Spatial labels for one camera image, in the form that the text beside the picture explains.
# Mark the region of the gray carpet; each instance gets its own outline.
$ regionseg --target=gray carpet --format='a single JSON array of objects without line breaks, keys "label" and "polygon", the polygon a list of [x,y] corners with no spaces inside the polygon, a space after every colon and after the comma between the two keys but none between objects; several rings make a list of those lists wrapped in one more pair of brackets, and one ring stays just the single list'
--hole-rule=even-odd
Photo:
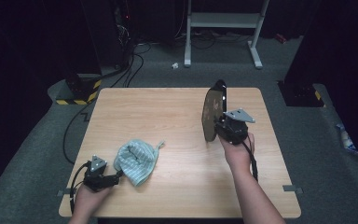
[{"label": "gray carpet", "polygon": [[[283,45],[261,38],[257,49],[264,65],[262,70],[254,68],[245,41],[193,48],[191,68],[183,67],[184,47],[143,45],[136,52],[141,53],[145,64],[130,87],[210,87],[222,78],[228,87],[259,88],[292,182],[303,189],[303,193],[297,194],[302,215],[287,222],[358,223],[358,155],[348,153],[341,145],[335,127],[340,120],[327,90],[321,84],[315,85],[326,107],[287,107],[277,85],[277,80],[284,79],[300,41],[294,39]],[[207,47],[210,42],[193,44]],[[172,69],[173,63],[179,63],[179,68]],[[140,64],[141,60],[135,57],[132,73]],[[102,87],[110,87],[119,77],[104,79]],[[117,88],[122,87],[123,80]],[[47,94],[54,99],[62,84],[63,81],[53,85]],[[22,143],[0,178],[0,223],[68,221],[58,213],[62,198],[57,192],[65,188],[72,172],[72,165],[62,154],[62,138],[68,123],[82,107],[52,103],[49,112]],[[92,108],[93,105],[85,110],[88,116]],[[76,158],[87,125],[82,115],[69,128],[65,147],[72,160]],[[113,220],[113,223],[146,222],[196,223],[195,220]]]}]

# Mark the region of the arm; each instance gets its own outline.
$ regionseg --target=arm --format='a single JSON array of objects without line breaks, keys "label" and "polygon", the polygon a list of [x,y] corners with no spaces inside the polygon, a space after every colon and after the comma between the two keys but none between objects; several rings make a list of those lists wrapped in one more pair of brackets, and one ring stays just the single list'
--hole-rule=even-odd
[{"label": "arm", "polygon": [[87,224],[92,214],[101,205],[109,194],[111,188],[94,192],[83,184],[76,193],[75,211],[72,214],[69,224]]},{"label": "arm", "polygon": [[[241,144],[233,146],[223,138],[219,138],[234,177],[244,223],[285,223],[269,197],[253,178],[250,172],[249,153],[245,147]],[[255,138],[251,133],[245,140],[245,144],[252,152],[255,150]]]}]

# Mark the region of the light blue cloth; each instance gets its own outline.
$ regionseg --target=light blue cloth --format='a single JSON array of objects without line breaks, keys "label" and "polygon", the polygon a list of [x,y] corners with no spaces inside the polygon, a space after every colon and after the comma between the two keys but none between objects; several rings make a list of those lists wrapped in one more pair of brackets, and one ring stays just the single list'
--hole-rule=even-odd
[{"label": "light blue cloth", "polygon": [[113,166],[118,171],[122,170],[133,186],[138,187],[154,170],[159,149],[163,144],[161,141],[153,148],[140,139],[132,139],[118,150]]}]

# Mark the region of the table top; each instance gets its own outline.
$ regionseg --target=table top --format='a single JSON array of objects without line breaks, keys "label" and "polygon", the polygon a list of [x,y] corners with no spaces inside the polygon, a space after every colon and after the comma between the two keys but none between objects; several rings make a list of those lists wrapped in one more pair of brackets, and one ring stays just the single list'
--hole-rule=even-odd
[{"label": "table top", "polygon": [[[106,160],[105,175],[114,175],[118,149],[131,139],[156,146],[161,140],[155,170],[140,187],[123,176],[96,217],[241,217],[233,178],[224,150],[216,139],[204,140],[201,115],[209,88],[127,88],[101,90],[89,127],[68,181],[92,155]],[[256,88],[227,88],[227,110],[242,108],[255,119],[259,184],[283,217],[299,217],[292,185],[262,94]],[[71,216],[69,195],[60,215]]]}]

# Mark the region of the white stand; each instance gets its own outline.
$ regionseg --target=white stand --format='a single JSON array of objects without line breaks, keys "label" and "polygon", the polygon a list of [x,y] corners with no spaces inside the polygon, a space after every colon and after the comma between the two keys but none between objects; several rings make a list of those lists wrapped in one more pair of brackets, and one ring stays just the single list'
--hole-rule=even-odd
[{"label": "white stand", "polygon": [[188,0],[185,67],[191,66],[191,27],[227,27],[227,28],[254,28],[252,41],[248,41],[249,50],[257,69],[263,68],[255,45],[266,17],[269,0],[264,0],[260,13],[199,13],[191,12],[191,0]]}]

